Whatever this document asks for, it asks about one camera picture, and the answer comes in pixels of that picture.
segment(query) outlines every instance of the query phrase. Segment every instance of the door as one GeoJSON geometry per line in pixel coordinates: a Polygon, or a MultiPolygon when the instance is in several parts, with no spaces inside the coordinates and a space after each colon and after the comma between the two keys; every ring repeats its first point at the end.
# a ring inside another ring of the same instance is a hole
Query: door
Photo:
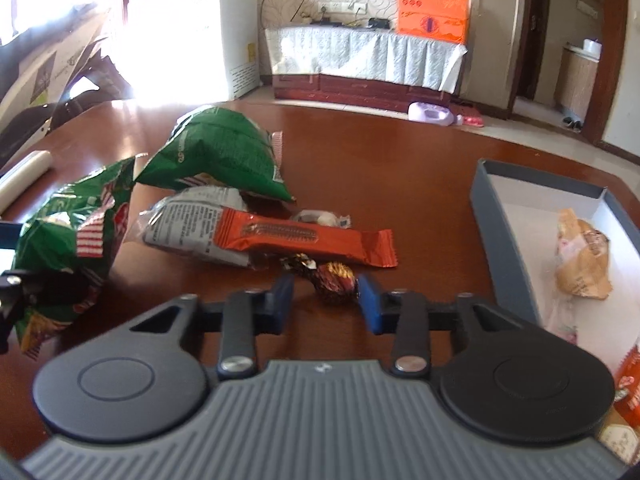
{"type": "Polygon", "coordinates": [[[533,99],[538,86],[542,56],[545,51],[546,22],[549,17],[549,0],[530,0],[526,46],[517,95],[533,99]]]}

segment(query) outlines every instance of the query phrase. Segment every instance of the door frame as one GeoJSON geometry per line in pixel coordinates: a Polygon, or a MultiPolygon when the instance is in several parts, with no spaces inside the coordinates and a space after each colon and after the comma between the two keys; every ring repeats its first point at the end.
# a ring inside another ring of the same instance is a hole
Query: door frame
{"type": "MultiPolygon", "coordinates": [[[[618,88],[620,67],[625,50],[626,20],[628,14],[628,0],[604,0],[602,24],[602,54],[596,81],[591,94],[591,101],[582,128],[582,136],[592,144],[598,144],[604,136],[607,121],[613,105],[613,99],[618,88]]],[[[514,73],[511,94],[509,98],[509,113],[513,111],[516,100],[520,75],[524,64],[524,53],[529,35],[531,20],[531,0],[525,0],[524,22],[520,35],[520,46],[514,73]]]]}

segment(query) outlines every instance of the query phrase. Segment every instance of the wooden table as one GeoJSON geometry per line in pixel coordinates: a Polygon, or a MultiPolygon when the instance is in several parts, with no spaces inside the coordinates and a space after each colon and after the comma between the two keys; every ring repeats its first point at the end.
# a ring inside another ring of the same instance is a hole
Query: wooden table
{"type": "MultiPolygon", "coordinates": [[[[298,205],[350,214],[361,230],[391,228],[397,269],[374,270],[386,288],[412,288],[436,301],[463,291],[492,298],[492,285],[469,202],[479,158],[525,164],[540,170],[609,186],[636,224],[640,203],[620,179],[577,162],[510,142],[453,128],[318,108],[273,104],[225,104],[271,131],[284,131],[283,177],[298,205]]],[[[4,215],[21,221],[50,193],[109,164],[155,152],[187,106],[143,108],[132,102],[102,104],[65,124],[34,146],[50,150],[54,166],[4,215]]],[[[137,187],[132,215],[165,192],[137,187]]],[[[281,270],[246,270],[191,261],[125,243],[99,303],[32,362],[15,339],[0,357],[0,447],[21,459],[42,444],[46,432],[31,403],[37,370],[57,352],[117,326],[185,292],[205,301],[231,291],[268,288],[281,270]]],[[[446,334],[432,335],[435,364],[450,357],[446,334]]],[[[202,361],[216,360],[218,337],[207,335],[202,361]]],[[[322,306],[312,286],[298,280],[287,331],[258,338],[268,359],[375,358],[388,364],[392,336],[367,333],[356,306],[322,306]]]]}

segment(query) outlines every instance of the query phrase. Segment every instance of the floor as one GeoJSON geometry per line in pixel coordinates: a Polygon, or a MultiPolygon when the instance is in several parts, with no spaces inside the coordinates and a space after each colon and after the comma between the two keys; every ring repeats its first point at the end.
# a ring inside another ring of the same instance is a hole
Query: floor
{"type": "Polygon", "coordinates": [[[550,106],[541,105],[524,97],[516,97],[516,101],[513,104],[513,113],[564,128],[564,124],[562,124],[564,115],[562,113],[550,106]]]}
{"type": "MultiPolygon", "coordinates": [[[[255,102],[276,102],[273,97],[273,89],[263,86],[255,89],[250,94],[242,98],[246,101],[255,102]]],[[[407,119],[407,114],[400,112],[389,112],[388,110],[378,110],[376,108],[365,108],[351,105],[338,105],[332,103],[319,103],[312,101],[277,101],[280,104],[291,106],[308,106],[316,108],[329,108],[332,110],[347,110],[363,114],[380,115],[385,117],[395,117],[407,119]]],[[[484,117],[484,128],[473,126],[457,126],[478,135],[493,137],[494,139],[517,142],[523,146],[529,146],[542,152],[553,153],[564,156],[571,160],[576,160],[583,164],[593,166],[599,170],[614,174],[620,177],[638,198],[640,198],[640,166],[632,162],[603,152],[586,142],[572,139],[545,128],[532,126],[531,124],[517,121],[502,121],[491,117],[484,117]]]]}

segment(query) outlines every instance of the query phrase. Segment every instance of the green chip bag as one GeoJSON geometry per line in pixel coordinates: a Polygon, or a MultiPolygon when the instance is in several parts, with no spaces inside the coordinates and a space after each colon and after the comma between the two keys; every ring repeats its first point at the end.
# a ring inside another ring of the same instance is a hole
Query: green chip bag
{"type": "Polygon", "coordinates": [[[240,112],[201,107],[178,119],[136,182],[182,190],[217,184],[292,202],[270,134],[240,112]]]}
{"type": "Polygon", "coordinates": [[[37,354],[96,302],[127,230],[134,162],[127,158],[67,184],[22,226],[13,269],[80,272],[91,283],[81,303],[27,307],[15,324],[23,352],[37,354]]]}

